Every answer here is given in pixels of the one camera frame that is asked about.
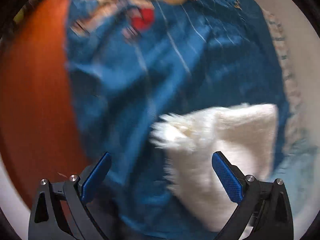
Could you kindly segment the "white tweed jacket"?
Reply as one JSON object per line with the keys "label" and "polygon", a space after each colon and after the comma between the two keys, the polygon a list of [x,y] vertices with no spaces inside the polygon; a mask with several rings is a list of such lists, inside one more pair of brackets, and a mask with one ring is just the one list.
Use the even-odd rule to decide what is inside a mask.
{"label": "white tweed jacket", "polygon": [[165,152],[168,188],[209,231],[220,231],[240,202],[228,165],[266,179],[272,170],[278,109],[271,103],[165,114],[150,140]]}

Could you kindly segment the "light blue folded duvet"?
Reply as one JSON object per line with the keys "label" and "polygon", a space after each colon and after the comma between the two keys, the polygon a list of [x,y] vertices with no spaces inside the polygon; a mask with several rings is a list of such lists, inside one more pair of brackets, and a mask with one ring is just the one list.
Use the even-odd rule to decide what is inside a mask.
{"label": "light blue folded duvet", "polygon": [[311,196],[317,154],[318,147],[307,137],[297,140],[269,177],[270,182],[278,178],[284,181],[293,216],[303,209]]}

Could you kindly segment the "blue striped bed sheet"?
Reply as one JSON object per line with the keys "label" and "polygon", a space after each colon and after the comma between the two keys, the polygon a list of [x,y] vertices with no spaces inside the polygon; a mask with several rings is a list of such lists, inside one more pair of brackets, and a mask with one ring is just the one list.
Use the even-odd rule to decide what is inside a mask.
{"label": "blue striped bed sheet", "polygon": [[273,154],[284,158],[289,118],[282,71],[254,0],[71,0],[67,69],[86,154],[112,155],[101,193],[145,239],[213,239],[169,191],[164,153],[149,141],[162,114],[273,103]]}

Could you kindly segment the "plaid checkered blanket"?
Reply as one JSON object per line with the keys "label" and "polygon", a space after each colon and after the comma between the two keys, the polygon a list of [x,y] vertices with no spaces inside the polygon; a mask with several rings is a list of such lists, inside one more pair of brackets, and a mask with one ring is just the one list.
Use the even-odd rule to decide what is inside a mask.
{"label": "plaid checkered blanket", "polygon": [[262,12],[281,66],[284,92],[289,103],[289,118],[285,126],[284,153],[286,155],[296,155],[313,151],[313,146],[309,141],[309,133],[303,124],[303,101],[293,70],[283,26],[274,14],[265,9]]}

